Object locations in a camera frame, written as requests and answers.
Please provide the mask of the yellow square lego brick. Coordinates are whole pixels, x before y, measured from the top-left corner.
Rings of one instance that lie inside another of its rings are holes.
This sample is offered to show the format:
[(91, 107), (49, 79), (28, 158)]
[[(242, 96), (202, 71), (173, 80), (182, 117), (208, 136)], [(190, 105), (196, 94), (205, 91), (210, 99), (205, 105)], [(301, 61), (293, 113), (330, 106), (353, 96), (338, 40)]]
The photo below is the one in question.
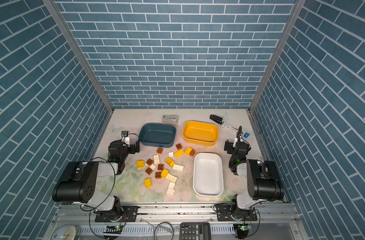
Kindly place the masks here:
[(136, 162), (136, 167), (137, 168), (144, 168), (145, 167), (145, 161), (143, 160), (139, 160)]

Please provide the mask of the cream 2x4 lego brick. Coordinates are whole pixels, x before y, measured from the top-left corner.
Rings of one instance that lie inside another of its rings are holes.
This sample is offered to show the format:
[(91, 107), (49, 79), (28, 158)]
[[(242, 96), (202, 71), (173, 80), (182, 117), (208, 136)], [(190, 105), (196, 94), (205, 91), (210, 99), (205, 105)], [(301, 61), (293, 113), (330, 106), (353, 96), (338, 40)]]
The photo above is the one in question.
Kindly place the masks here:
[(159, 154), (156, 154), (153, 156), (153, 161), (155, 165), (160, 164), (160, 160), (159, 160)]

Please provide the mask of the yellow lego brick front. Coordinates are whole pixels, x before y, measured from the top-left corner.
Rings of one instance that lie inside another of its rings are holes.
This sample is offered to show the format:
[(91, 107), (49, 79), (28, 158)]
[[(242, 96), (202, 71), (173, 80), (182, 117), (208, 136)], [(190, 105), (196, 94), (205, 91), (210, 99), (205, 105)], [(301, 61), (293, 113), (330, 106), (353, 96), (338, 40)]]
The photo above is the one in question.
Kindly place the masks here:
[(147, 178), (144, 180), (144, 184), (145, 184), (145, 187), (148, 189), (148, 188), (151, 188), (152, 187), (152, 182), (151, 182), (151, 179), (150, 178)]

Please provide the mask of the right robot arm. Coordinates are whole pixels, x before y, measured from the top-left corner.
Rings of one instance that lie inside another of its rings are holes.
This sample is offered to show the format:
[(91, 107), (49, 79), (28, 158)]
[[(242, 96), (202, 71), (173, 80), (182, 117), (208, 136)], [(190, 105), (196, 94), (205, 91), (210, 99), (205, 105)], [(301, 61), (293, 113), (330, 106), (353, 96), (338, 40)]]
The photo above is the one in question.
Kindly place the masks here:
[(226, 141), (224, 150), (231, 155), (228, 167), (236, 176), (247, 178), (247, 190), (234, 195), (231, 204), (215, 204), (213, 210), (217, 220), (256, 221), (256, 206), (264, 202), (279, 201), (284, 198), (284, 187), (275, 162), (247, 159), (251, 150), (249, 143), (235, 140)]

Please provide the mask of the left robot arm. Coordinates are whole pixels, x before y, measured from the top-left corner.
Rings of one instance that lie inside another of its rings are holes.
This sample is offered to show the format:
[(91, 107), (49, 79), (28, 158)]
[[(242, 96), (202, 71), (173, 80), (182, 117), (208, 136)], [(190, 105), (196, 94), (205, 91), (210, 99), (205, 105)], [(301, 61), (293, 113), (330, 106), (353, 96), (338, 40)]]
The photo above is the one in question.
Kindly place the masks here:
[(96, 157), (89, 162), (67, 164), (52, 192), (55, 202), (79, 203), (95, 212), (97, 223), (135, 222), (137, 206), (122, 206), (119, 197), (96, 189), (98, 177), (116, 177), (125, 168), (125, 160), (130, 154), (140, 152), (140, 141), (130, 144), (128, 137), (113, 141), (108, 147), (108, 160)]

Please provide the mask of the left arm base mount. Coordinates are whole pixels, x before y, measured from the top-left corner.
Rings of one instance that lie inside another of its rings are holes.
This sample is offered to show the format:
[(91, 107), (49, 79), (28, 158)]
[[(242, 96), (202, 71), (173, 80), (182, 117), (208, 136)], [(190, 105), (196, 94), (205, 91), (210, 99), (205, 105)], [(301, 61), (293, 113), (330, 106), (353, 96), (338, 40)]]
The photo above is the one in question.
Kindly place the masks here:
[(95, 222), (114, 223), (114, 222), (135, 222), (138, 213), (138, 206), (121, 206), (110, 211), (97, 211)]

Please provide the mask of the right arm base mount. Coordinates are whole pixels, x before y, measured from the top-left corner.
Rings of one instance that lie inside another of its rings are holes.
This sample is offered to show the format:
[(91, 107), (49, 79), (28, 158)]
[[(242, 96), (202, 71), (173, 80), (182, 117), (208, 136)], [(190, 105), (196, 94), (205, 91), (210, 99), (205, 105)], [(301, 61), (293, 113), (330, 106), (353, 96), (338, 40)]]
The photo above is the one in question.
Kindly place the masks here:
[(212, 208), (219, 222), (257, 221), (255, 210), (242, 210), (224, 203), (215, 204)]

